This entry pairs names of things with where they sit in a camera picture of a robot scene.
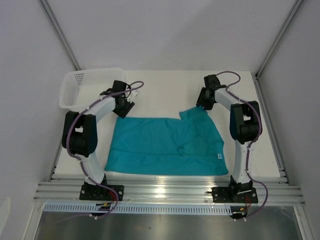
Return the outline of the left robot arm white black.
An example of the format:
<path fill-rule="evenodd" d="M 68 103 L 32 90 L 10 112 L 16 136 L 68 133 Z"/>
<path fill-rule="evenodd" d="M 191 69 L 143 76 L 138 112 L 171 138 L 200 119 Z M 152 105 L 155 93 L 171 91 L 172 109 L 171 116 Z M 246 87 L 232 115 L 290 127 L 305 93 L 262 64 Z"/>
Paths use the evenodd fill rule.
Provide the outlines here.
<path fill-rule="evenodd" d="M 124 119 L 134 107 L 134 99 L 140 86 L 133 87 L 115 80 L 111 88 L 100 93 L 99 97 L 82 111 L 68 111 L 64 118 L 62 147 L 68 155 L 79 163 L 84 173 L 84 186 L 91 187 L 91 194 L 97 200 L 108 196 L 107 178 L 100 167 L 96 149 L 98 146 L 98 123 L 109 113 L 115 113 Z"/>

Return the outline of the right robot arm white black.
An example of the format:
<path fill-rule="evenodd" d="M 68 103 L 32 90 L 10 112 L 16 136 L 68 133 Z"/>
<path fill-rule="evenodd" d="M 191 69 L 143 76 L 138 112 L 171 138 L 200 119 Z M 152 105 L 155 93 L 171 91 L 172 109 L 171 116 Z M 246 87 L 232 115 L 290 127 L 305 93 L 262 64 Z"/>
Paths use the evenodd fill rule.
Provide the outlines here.
<path fill-rule="evenodd" d="M 232 201 L 239 202 L 253 190 L 253 180 L 249 177 L 250 152 L 263 127 L 259 103 L 240 98 L 230 91 L 230 87 L 221 84 L 216 74 L 205 76 L 196 106 L 209 111 L 214 104 L 220 104 L 229 111 L 229 132 L 235 142 L 235 162 L 227 192 Z"/>

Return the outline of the teal t shirt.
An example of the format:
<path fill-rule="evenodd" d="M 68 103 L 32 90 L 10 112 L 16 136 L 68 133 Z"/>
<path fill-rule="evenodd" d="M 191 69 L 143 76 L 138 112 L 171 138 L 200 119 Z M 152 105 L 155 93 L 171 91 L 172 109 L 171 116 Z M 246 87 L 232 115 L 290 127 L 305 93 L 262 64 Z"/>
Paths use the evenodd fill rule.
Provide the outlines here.
<path fill-rule="evenodd" d="M 208 112 L 179 118 L 126 117 L 115 123 L 105 171 L 137 175 L 224 176 L 224 141 Z"/>

